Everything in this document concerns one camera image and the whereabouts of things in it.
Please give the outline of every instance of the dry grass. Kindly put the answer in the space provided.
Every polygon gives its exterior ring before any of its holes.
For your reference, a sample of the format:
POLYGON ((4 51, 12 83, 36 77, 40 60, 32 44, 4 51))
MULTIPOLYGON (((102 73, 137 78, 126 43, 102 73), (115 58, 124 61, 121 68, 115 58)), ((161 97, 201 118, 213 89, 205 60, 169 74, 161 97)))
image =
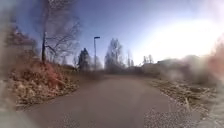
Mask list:
POLYGON ((149 79, 148 83, 186 107, 196 109, 202 114, 202 117, 208 114, 212 105, 211 99, 216 96, 215 87, 202 87, 190 85, 186 82, 172 82, 166 79, 149 79))
POLYGON ((39 104, 75 91, 79 87, 76 79, 58 68, 50 63, 43 65, 39 59, 20 58, 9 74, 8 86, 16 107, 39 104))

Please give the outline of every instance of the tree trunk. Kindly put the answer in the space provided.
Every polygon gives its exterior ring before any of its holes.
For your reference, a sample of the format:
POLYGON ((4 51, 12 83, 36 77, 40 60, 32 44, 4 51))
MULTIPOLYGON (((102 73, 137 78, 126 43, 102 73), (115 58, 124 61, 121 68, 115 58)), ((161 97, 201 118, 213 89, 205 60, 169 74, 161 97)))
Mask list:
POLYGON ((45 10, 44 10, 44 23, 43 23, 43 38, 42 38, 42 62, 45 64, 46 62, 46 24, 48 20, 49 13, 49 1, 45 0, 45 10))
POLYGON ((46 37, 46 33, 44 31, 44 33, 43 33, 43 39, 42 39, 42 56, 41 56, 42 62, 44 64, 46 62, 46 55, 45 55, 45 51, 46 51, 45 43, 46 43, 46 40, 45 40, 45 37, 46 37))

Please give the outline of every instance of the lamp post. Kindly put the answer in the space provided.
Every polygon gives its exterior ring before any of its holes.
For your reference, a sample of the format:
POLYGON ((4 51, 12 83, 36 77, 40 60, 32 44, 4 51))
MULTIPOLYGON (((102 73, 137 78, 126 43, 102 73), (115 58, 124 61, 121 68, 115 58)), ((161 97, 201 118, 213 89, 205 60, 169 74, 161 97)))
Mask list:
POLYGON ((96 70, 96 39, 100 39, 99 36, 94 37, 94 68, 96 70))

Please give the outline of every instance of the sky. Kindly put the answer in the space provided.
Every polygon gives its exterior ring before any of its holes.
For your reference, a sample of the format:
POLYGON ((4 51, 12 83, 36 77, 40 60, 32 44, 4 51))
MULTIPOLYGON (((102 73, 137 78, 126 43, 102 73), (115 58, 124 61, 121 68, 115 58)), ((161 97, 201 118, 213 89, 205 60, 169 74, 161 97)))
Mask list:
MULTIPOLYGON (((132 53, 135 65, 149 54, 155 61, 206 54, 222 33, 223 5, 222 0, 79 0, 74 13, 81 21, 80 50, 93 56, 93 38, 100 36, 101 61, 112 38, 123 45, 124 58, 132 53)), ((26 15, 21 17, 20 26, 32 33, 26 15)))

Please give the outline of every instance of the asphalt road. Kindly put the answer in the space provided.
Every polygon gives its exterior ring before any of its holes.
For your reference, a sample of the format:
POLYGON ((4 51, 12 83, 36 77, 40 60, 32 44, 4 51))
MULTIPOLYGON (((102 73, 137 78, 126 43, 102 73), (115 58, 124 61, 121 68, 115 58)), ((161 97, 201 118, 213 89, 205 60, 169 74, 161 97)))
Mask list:
POLYGON ((25 111, 40 128, 192 128, 199 115, 134 77, 113 77, 25 111))

